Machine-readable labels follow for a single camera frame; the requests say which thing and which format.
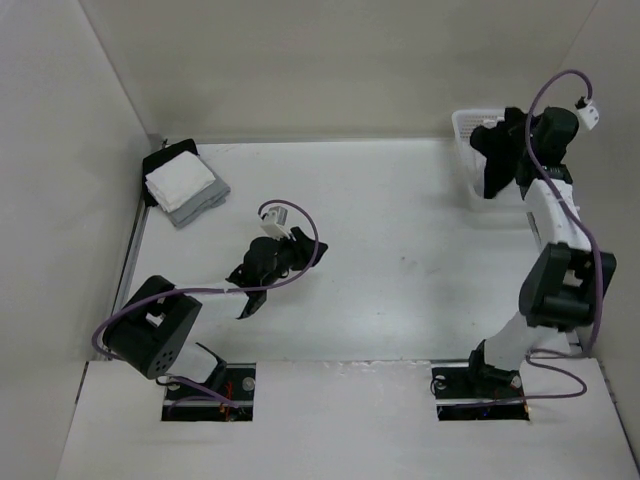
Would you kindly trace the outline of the white perforated plastic basket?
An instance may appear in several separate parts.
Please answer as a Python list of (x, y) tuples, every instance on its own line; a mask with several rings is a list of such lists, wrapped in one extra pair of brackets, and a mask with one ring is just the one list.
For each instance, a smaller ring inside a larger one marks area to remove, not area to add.
[(484, 168), (486, 158), (473, 149), (470, 138), (473, 130), (478, 126), (493, 128), (504, 119), (505, 108), (462, 109), (451, 115), (463, 177), (472, 211), (482, 213), (525, 214), (526, 206), (521, 199), (520, 191), (512, 181), (494, 199), (483, 197)]

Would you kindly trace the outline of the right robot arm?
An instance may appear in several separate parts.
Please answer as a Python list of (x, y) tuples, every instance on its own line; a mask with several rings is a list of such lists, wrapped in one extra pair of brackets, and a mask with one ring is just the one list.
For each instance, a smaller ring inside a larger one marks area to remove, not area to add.
[(563, 160), (578, 131), (578, 117), (567, 109), (528, 116), (507, 107), (494, 126), (479, 125), (470, 135), (470, 147), (485, 159), (483, 198), (493, 200), (515, 185), (540, 248), (516, 314), (470, 354), (463, 380), (477, 396), (510, 387), (527, 356), (551, 334), (594, 326), (601, 317), (617, 261), (593, 245), (574, 203)]

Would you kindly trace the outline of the black tank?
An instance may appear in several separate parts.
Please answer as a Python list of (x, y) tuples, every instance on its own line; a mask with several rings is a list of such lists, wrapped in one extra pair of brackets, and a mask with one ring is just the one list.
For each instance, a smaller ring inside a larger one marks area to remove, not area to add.
[(495, 199), (512, 181), (524, 185), (532, 172), (526, 153), (525, 122), (527, 115), (517, 107), (506, 107), (504, 119), (494, 127), (480, 125), (470, 136), (470, 146), (485, 157), (481, 194)]
[(189, 152), (196, 156), (199, 155), (193, 139), (185, 139), (171, 145), (164, 143), (158, 151), (148, 155), (142, 160), (141, 190), (142, 198), (147, 208), (155, 207), (158, 203), (146, 186), (146, 176), (184, 152)]

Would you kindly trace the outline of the folded white tank top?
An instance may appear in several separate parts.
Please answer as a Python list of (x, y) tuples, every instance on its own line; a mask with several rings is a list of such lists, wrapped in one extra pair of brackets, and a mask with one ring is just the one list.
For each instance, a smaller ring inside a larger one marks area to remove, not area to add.
[(207, 165), (186, 151), (147, 174), (144, 185), (160, 207), (171, 213), (215, 180)]

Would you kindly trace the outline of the folded grey tank top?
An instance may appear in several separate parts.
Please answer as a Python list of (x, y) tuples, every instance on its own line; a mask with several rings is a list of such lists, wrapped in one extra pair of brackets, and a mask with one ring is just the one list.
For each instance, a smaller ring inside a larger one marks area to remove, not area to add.
[(167, 214), (169, 221), (176, 229), (185, 228), (206, 211), (226, 202), (231, 188), (218, 174), (214, 174), (214, 176), (215, 180), (212, 184), (190, 198), (181, 207)]

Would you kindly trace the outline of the folded black tank top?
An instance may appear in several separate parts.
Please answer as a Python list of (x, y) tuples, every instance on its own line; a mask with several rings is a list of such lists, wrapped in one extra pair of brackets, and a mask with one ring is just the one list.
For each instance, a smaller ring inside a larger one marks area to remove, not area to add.
[(164, 143), (158, 151), (148, 155), (142, 160), (141, 190), (142, 198), (147, 208), (155, 207), (158, 203), (146, 186), (146, 176), (184, 152), (189, 152), (196, 156), (199, 155), (193, 139), (185, 139), (171, 145)]

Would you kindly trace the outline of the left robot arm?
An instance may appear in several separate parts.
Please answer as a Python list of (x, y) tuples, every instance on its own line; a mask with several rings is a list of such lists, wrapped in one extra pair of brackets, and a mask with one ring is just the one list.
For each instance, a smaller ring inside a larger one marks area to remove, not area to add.
[(189, 340), (212, 296), (216, 314), (244, 320), (267, 300), (267, 291), (313, 268), (328, 245), (293, 227), (280, 236), (251, 241), (241, 263), (221, 283), (180, 288), (161, 275), (149, 277), (125, 307), (106, 322), (98, 338), (109, 354), (148, 380), (183, 384), (206, 399), (222, 398), (225, 362)]

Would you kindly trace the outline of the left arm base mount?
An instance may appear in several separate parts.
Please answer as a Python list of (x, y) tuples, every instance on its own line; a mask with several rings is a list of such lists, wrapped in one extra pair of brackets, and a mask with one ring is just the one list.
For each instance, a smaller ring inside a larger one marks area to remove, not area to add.
[(160, 377), (156, 384), (164, 388), (161, 420), (165, 422), (251, 422), (256, 394), (256, 364), (219, 366), (204, 384), (218, 396), (237, 404), (222, 404), (200, 389)]

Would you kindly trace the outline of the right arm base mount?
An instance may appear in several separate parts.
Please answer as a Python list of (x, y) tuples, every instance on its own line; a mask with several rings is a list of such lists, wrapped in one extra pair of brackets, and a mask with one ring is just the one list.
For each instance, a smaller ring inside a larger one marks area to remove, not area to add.
[(502, 380), (470, 379), (465, 363), (436, 363), (431, 366), (430, 390), (435, 397), (439, 421), (528, 421), (529, 409), (520, 375)]

